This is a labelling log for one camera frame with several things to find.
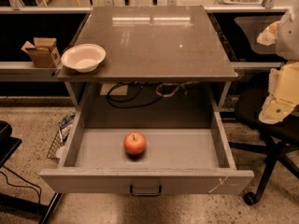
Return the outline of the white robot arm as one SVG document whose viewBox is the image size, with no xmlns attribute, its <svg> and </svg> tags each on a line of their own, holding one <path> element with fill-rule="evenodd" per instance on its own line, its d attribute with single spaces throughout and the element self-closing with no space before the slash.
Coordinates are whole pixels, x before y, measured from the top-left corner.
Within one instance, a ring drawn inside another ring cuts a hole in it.
<svg viewBox="0 0 299 224">
<path fill-rule="evenodd" d="M 272 68 L 259 121 L 276 124 L 299 105 L 299 4 L 294 4 L 279 21 L 267 26 L 257 38 L 262 45 L 274 45 L 276 54 L 287 62 Z"/>
</svg>

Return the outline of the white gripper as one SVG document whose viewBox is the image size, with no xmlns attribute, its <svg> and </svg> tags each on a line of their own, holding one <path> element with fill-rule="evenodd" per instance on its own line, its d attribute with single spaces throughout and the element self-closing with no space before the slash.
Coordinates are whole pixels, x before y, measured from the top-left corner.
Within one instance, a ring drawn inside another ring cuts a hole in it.
<svg viewBox="0 0 299 224">
<path fill-rule="evenodd" d="M 257 37 L 261 45 L 277 42 L 279 21 L 272 22 Z M 269 96 L 263 103 L 259 121 L 276 124 L 283 121 L 299 104 L 299 62 L 290 61 L 279 70 L 271 69 L 268 85 Z"/>
</svg>

